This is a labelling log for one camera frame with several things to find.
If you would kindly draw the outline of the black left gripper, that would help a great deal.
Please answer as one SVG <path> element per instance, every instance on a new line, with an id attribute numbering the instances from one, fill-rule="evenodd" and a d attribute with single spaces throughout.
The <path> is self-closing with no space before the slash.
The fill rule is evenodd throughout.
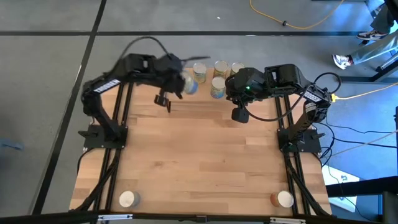
<path id="1" fill-rule="evenodd" d="M 180 60 L 174 54 L 165 54 L 154 61 L 154 71 L 160 83 L 160 88 L 166 92 L 174 93 L 178 99 L 183 99 L 185 78 L 182 75 L 183 62 L 205 60 L 210 56 L 192 56 Z"/>

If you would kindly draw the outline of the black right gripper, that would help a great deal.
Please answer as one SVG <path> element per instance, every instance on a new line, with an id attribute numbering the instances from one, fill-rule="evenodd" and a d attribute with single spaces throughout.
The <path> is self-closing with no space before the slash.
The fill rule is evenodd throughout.
<path id="1" fill-rule="evenodd" d="M 225 94 L 228 101 L 245 105 L 253 101 L 262 101 L 271 97 L 271 74 L 256 68 L 241 68 L 225 81 Z"/>

